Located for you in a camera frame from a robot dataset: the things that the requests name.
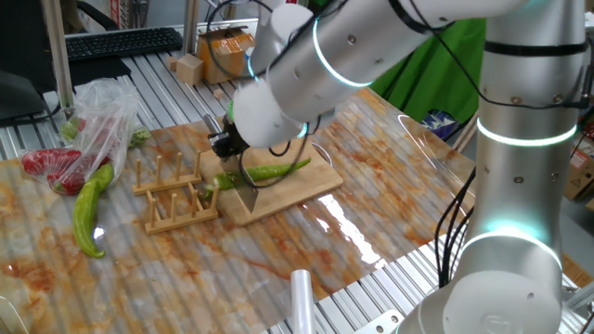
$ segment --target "wooden stand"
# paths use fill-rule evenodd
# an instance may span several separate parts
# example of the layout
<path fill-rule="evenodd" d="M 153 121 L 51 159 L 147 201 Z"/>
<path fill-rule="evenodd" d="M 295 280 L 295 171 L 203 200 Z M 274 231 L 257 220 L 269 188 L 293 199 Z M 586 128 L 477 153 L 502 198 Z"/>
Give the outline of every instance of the wooden stand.
<path fill-rule="evenodd" d="M 175 164 L 175 175 L 168 180 L 161 180 L 161 156 L 157 157 L 157 175 L 156 180 L 146 184 L 140 183 L 140 160 L 136 160 L 136 184 L 132 186 L 132 191 L 136 196 L 146 195 L 148 198 L 148 205 L 150 206 L 150 221 L 145 223 L 147 234 L 153 235 L 160 232 L 172 230 L 174 228 L 192 225 L 215 219 L 219 216 L 216 210 L 216 202 L 219 197 L 219 188 L 214 189 L 213 201 L 209 209 L 202 208 L 198 200 L 198 190 L 194 189 L 193 184 L 202 181 L 199 173 L 200 152 L 196 153 L 194 160 L 194 173 L 188 175 L 180 175 L 182 163 L 182 154 L 177 153 L 177 160 Z M 177 215 L 177 195 L 171 196 L 171 218 L 162 219 L 157 210 L 157 200 L 153 198 L 152 193 L 168 189 L 175 189 L 187 186 L 192 196 L 192 212 L 184 215 Z"/>

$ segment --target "white pipe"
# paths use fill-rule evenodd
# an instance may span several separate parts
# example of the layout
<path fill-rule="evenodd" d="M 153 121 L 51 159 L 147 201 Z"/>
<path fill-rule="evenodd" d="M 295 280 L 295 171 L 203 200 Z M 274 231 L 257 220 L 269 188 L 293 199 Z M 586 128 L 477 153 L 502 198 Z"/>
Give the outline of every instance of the white pipe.
<path fill-rule="evenodd" d="M 291 274 L 291 299 L 295 334 L 315 334 L 312 277 L 307 270 Z"/>

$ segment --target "wooden peg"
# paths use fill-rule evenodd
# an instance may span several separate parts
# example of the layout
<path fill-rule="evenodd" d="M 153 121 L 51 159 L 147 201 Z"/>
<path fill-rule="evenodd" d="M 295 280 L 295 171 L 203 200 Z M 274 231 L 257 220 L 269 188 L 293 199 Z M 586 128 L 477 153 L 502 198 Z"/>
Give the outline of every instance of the wooden peg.
<path fill-rule="evenodd" d="M 140 188 L 140 159 L 136 159 L 136 187 Z"/>
<path fill-rule="evenodd" d="M 156 220 L 155 211 L 157 211 L 157 200 L 152 199 L 150 201 L 150 227 L 152 227 L 152 228 L 155 228 L 155 220 Z"/>
<path fill-rule="evenodd" d="M 177 217 L 177 210 L 175 204 L 177 203 L 177 194 L 171 196 L 171 224 L 175 224 L 175 218 Z"/>
<path fill-rule="evenodd" d="M 196 210 L 198 209 L 198 190 L 192 191 L 192 218 L 196 217 Z"/>
<path fill-rule="evenodd" d="M 200 151 L 196 151 L 196 161 L 194 162 L 194 177 L 198 177 L 198 172 L 200 170 Z"/>
<path fill-rule="evenodd" d="M 182 153 L 177 152 L 177 162 L 175 163 L 175 181 L 179 181 L 179 172 L 182 168 Z"/>
<path fill-rule="evenodd" d="M 157 185 L 161 183 L 161 156 L 157 157 Z"/>
<path fill-rule="evenodd" d="M 216 201 L 219 200 L 219 187 L 217 186 L 214 189 L 213 193 L 213 201 L 211 202 L 211 210 L 216 210 Z"/>
<path fill-rule="evenodd" d="M 194 194 L 194 186 L 191 183 L 188 182 L 187 183 L 187 187 L 189 187 L 189 192 L 191 194 Z M 199 195 L 200 195 L 200 193 L 198 192 L 198 190 L 196 190 L 196 196 L 195 196 L 195 198 L 198 198 Z M 196 206 L 198 207 L 198 210 L 199 211 L 203 211 L 204 210 L 204 208 L 202 208 L 202 203 L 200 203 L 199 200 L 196 200 Z"/>

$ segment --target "metal pole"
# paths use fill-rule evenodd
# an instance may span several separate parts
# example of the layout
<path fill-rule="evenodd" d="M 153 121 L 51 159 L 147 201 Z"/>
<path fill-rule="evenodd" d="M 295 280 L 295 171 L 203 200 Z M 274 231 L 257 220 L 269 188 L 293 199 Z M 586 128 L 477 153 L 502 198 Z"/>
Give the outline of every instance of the metal pole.
<path fill-rule="evenodd" d="M 196 43 L 198 36 L 196 35 L 198 24 L 198 6 L 200 0 L 186 0 L 186 17 L 184 18 L 184 47 L 182 48 L 180 57 L 191 54 L 196 55 Z"/>
<path fill-rule="evenodd" d="M 62 11 L 59 0 L 42 0 L 45 25 L 54 63 L 54 75 L 58 84 L 59 103 L 67 117 L 74 111 L 74 96 L 72 94 L 71 70 L 68 66 L 64 26 L 62 25 Z"/>

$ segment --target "metal grid surface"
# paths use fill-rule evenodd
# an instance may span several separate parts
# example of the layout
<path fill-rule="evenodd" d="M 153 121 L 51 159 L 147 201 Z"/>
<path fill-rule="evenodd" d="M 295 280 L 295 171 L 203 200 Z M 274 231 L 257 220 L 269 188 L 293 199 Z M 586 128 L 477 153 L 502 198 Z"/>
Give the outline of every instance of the metal grid surface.
<path fill-rule="evenodd" d="M 255 34 L 255 24 L 255 19 L 247 19 L 219 22 L 215 28 L 247 26 L 247 30 Z M 203 26 L 199 26 L 199 32 L 204 32 Z M 165 66 L 165 60 L 171 55 L 152 53 L 123 58 L 131 74 L 117 80 L 137 87 L 142 97 L 138 120 L 149 130 L 155 130 L 200 121 L 205 114 L 224 115 L 236 86 L 233 83 L 210 85 L 202 82 L 196 86 L 181 83 Z M 219 88 L 226 95 L 217 100 L 213 91 Z M 58 96 L 47 93 L 45 100 L 53 109 L 58 103 Z M 64 115 L 59 113 L 37 124 L 0 128 L 2 160 L 16 158 L 23 150 L 63 147 L 58 129 L 65 121 Z M 575 286 L 566 277 L 563 283 Z M 352 333 L 388 310 L 406 315 L 436 286 L 433 245 L 425 245 L 317 302 L 316 330 L 319 333 Z M 584 320 L 566 308 L 563 311 L 559 333 L 576 333 Z M 292 329 L 291 320 L 287 319 L 267 333 L 292 333 Z"/>
<path fill-rule="evenodd" d="M 445 238 L 446 236 L 442 236 L 440 239 L 440 254 L 444 254 Z M 458 238 L 454 249 L 459 247 L 460 241 L 461 238 Z M 565 275 L 562 284 L 568 288 L 577 288 Z M 316 332 L 353 333 L 389 310 L 398 311 L 398 321 L 402 321 L 427 295 L 437 290 L 437 286 L 435 247 L 431 242 L 317 302 Z M 564 305 L 562 322 L 557 333 L 577 334 L 585 322 L 584 318 Z M 292 319 L 286 319 L 263 332 L 265 333 L 293 333 Z M 373 333 L 377 333 L 376 328 L 369 332 Z"/>

